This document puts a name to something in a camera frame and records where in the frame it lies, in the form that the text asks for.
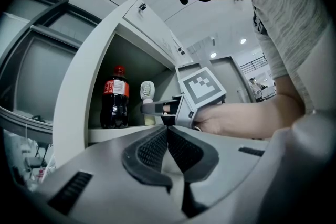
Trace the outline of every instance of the gray t-shirt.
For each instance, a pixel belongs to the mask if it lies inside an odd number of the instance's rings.
[[[314,109],[297,70],[322,37],[331,18],[322,0],[252,0],[267,33],[255,33],[273,79],[289,75],[306,106]]]
[[[260,98],[262,97],[262,93],[261,93],[261,86],[260,84],[252,84],[251,85],[252,88],[252,92],[255,98]]]

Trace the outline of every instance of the window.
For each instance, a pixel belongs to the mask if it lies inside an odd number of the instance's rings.
[[[35,0],[13,0],[7,12],[31,20],[48,7],[48,5]]]
[[[75,49],[32,34],[17,78],[14,112],[52,123],[57,95]]]
[[[3,13],[0,18],[0,57],[7,46],[28,23],[28,20],[17,17],[12,14]]]
[[[13,0],[0,18],[0,122],[9,131],[51,139],[63,78],[100,21],[68,0]]]
[[[77,16],[65,13],[49,27],[66,36],[74,38],[80,42],[84,42],[84,40],[94,30],[95,25],[90,24]]]

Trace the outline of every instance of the hand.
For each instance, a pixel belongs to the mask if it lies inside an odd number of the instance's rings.
[[[170,105],[164,105],[163,106],[163,112],[170,113]]]
[[[194,119],[194,125],[205,133],[221,134],[222,132],[222,107],[223,105],[211,105],[199,110]]]

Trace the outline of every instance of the white cabinet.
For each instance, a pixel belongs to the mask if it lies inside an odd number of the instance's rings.
[[[177,37],[175,37],[173,32],[170,31],[170,33],[174,41],[173,53],[175,55],[176,62],[178,62],[178,65],[182,66],[187,63],[193,62],[193,59],[189,55],[189,52],[186,50],[186,48],[183,48],[181,42],[177,39]]]
[[[138,0],[125,14],[124,19],[155,42],[160,48],[158,50],[176,63],[173,55],[174,41],[170,29],[150,7],[144,5],[145,3]]]
[[[101,142],[148,128],[140,113],[140,84],[153,81],[155,101],[180,94],[175,66],[180,64],[172,33],[141,0],[128,0],[87,37],[72,60],[59,90],[52,131],[57,166]],[[116,65],[125,67],[130,85],[129,127],[102,130],[101,95]]]

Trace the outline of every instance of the railing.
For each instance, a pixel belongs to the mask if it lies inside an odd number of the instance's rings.
[[[252,62],[248,62],[242,66],[240,66],[240,69],[242,70],[243,74],[247,74],[249,72],[252,72],[253,70],[256,70],[260,67],[263,67],[267,65],[268,62],[265,58],[265,56],[262,56],[258,59],[253,60]]]

